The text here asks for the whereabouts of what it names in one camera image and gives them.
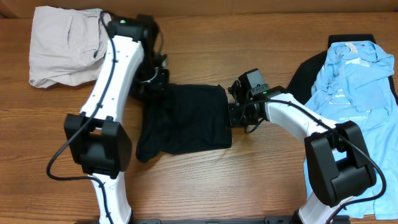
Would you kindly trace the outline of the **black t-shirt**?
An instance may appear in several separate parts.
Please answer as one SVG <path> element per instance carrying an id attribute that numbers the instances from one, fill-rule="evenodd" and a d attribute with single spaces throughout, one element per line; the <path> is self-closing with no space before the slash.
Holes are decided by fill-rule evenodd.
<path id="1" fill-rule="evenodd" d="M 187 154 L 231 145 L 222 86 L 169 84 L 159 98 L 144 105 L 136 159 L 145 163 L 160 152 Z"/>

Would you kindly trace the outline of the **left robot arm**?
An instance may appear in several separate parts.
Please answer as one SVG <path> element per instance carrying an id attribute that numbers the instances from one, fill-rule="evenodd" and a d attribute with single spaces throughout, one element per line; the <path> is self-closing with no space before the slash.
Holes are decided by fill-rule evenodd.
<path id="1" fill-rule="evenodd" d="M 132 142 L 123 128 L 128 97 L 154 100 L 169 82 L 167 56 L 155 50 L 161 34 L 152 16 L 116 17 L 105 25 L 108 49 L 99 77 L 78 115 L 68 114 L 66 147 L 95 188 L 98 223 L 132 223 L 124 172 Z"/>

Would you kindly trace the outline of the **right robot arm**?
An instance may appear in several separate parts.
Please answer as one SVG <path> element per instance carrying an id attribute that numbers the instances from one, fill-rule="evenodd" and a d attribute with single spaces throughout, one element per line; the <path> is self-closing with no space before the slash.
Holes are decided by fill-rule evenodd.
<path id="1" fill-rule="evenodd" d="M 340 215 L 347 205 L 376 183 L 359 126 L 324 118 L 298 102 L 281 86 L 271 88 L 257 69 L 242 74 L 228 87 L 232 127 L 272 122 L 305 146 L 305 163 L 312 192 L 291 217 L 266 218 L 266 222 L 349 223 Z"/>

